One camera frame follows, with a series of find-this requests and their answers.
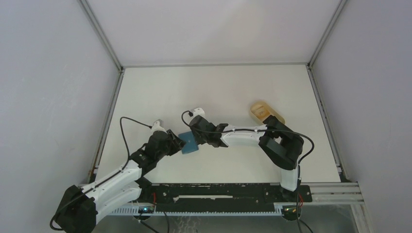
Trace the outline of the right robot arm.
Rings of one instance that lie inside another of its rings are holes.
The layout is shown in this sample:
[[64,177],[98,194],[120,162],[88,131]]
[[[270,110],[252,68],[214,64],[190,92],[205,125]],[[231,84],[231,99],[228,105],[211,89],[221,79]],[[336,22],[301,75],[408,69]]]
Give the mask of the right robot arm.
[[227,123],[214,125],[198,115],[192,118],[189,127],[199,145],[207,143],[215,148],[248,146],[262,149],[280,168],[281,197],[293,202],[300,196],[297,163],[304,140],[275,116],[268,116],[263,123],[256,127],[236,127]]

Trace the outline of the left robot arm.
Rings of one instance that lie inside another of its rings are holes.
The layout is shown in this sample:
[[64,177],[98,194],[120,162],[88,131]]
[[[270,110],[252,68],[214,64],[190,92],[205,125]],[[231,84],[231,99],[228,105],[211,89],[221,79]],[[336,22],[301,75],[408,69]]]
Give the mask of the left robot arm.
[[147,202],[152,190],[137,181],[153,170],[164,156],[179,152],[185,141],[171,130],[155,131],[126,163],[103,178],[82,187],[70,186],[51,218],[59,230],[67,233],[90,233],[96,225],[113,210],[132,200]]

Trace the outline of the blue leather card holder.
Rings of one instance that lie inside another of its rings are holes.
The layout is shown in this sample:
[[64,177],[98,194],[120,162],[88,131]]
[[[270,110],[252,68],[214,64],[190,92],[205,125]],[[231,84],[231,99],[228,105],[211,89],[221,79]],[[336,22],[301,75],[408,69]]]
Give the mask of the blue leather card holder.
[[181,149],[182,154],[189,154],[199,150],[192,131],[181,133],[178,137],[185,142],[185,145]]

